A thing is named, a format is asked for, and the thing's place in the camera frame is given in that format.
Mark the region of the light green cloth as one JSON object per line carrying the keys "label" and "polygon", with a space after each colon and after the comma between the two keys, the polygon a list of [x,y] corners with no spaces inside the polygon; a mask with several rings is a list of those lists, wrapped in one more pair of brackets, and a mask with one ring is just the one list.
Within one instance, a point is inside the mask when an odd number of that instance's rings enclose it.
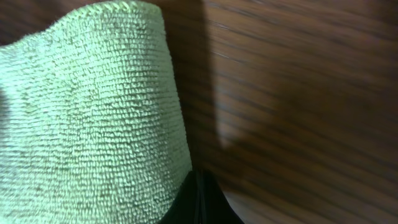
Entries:
{"label": "light green cloth", "polygon": [[158,6],[90,4],[1,47],[2,223],[158,223],[191,168]]}

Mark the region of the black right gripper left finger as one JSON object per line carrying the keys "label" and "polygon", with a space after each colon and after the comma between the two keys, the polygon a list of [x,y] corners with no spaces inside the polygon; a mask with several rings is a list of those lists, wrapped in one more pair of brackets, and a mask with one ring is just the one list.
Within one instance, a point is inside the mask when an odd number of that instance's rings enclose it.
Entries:
{"label": "black right gripper left finger", "polygon": [[198,219],[199,191],[197,173],[192,170],[187,174],[172,206],[159,224],[198,224]]}

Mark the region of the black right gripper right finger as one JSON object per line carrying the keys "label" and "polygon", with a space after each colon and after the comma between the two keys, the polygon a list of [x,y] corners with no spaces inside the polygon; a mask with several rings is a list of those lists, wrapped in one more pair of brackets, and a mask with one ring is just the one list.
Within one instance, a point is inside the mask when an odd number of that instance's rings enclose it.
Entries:
{"label": "black right gripper right finger", "polygon": [[199,221],[202,224],[244,224],[227,201],[214,175],[203,170],[198,173]]}

